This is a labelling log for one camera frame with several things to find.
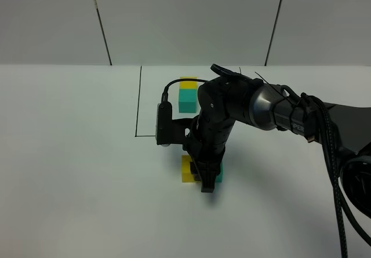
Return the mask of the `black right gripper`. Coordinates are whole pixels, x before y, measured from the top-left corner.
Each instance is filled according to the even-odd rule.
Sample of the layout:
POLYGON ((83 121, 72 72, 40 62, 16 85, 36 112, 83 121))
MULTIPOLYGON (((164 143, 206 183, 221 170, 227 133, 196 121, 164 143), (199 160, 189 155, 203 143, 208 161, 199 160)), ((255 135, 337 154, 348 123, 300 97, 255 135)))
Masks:
POLYGON ((195 182, 201 181, 201 192, 212 193, 216 178, 223 163, 225 144, 232 131, 235 120, 231 118, 216 120, 210 112, 201 110, 192 137, 201 144, 199 154, 191 154, 190 171, 195 182))

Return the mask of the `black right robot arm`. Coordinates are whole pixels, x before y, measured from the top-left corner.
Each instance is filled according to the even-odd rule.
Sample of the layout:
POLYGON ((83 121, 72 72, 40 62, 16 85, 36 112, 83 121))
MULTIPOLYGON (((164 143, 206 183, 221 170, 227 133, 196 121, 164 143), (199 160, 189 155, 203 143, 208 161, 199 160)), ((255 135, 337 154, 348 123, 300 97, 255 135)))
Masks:
POLYGON ((198 89, 200 113, 191 134, 201 143, 193 154, 202 192, 212 192, 232 127, 242 122, 261 130, 303 136, 325 149, 331 179, 340 179, 351 203, 370 215, 370 109, 324 103, 286 85, 212 65, 217 77, 198 89))

